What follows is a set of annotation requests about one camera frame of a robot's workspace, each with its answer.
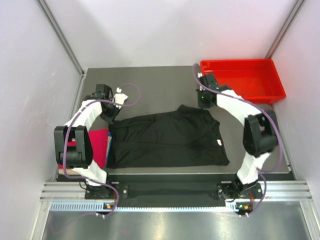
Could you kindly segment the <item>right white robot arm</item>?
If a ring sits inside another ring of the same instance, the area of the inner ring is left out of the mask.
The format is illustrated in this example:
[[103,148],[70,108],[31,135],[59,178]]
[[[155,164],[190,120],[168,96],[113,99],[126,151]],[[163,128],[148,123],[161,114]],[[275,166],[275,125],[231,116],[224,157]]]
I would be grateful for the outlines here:
[[193,75],[199,84],[197,90],[200,103],[205,107],[218,106],[243,126],[242,144],[245,155],[241,167],[236,173],[233,192],[239,198],[245,198],[259,178],[265,161],[279,145],[279,131],[274,111],[263,110],[254,103],[243,99],[231,87],[219,85],[214,74]]

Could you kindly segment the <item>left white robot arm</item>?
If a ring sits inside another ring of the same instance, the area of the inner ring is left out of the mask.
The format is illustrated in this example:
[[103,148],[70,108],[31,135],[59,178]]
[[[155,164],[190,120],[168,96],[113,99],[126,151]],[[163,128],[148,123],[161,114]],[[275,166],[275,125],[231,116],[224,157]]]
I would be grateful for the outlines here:
[[98,84],[95,92],[82,100],[74,116],[53,132],[55,158],[63,173],[69,178],[86,180],[105,199],[113,194],[114,187],[107,182],[108,174],[94,160],[89,130],[99,117],[111,123],[127,99],[120,87],[113,91],[105,84]]

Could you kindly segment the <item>black t shirt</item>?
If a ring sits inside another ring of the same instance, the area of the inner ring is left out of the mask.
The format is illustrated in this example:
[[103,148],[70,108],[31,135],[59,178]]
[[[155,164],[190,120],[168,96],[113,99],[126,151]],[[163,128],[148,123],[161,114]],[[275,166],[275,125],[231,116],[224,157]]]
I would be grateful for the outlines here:
[[227,166],[220,123],[205,109],[177,110],[117,120],[107,167],[175,168]]

